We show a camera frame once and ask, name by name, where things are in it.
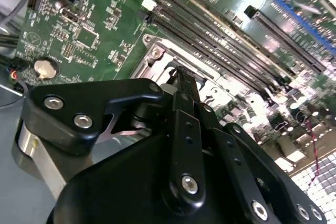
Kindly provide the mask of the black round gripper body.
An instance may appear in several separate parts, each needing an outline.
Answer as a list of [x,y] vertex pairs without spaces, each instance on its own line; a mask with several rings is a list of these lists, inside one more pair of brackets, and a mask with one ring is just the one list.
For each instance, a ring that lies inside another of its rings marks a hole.
[[133,144],[73,177],[62,190],[49,223],[253,223],[240,204],[224,163],[203,155],[206,198],[191,215],[180,216],[163,200],[169,143],[152,137]]

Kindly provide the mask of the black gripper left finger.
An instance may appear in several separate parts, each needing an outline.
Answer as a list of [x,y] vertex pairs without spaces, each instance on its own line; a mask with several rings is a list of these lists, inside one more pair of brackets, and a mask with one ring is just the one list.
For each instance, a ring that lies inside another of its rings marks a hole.
[[193,99],[182,90],[183,70],[173,69],[162,85],[140,78],[35,87],[24,100],[17,144],[58,199],[80,172],[162,137],[169,143],[164,202],[169,208],[201,208],[201,126]]

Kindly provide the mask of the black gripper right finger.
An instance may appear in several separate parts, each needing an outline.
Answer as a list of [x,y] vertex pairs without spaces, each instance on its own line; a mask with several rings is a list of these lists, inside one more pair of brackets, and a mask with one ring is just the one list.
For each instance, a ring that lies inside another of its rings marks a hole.
[[327,223],[321,209],[236,123],[221,126],[200,101],[195,78],[182,71],[182,90],[194,101],[202,139],[229,183],[230,214],[237,223]]

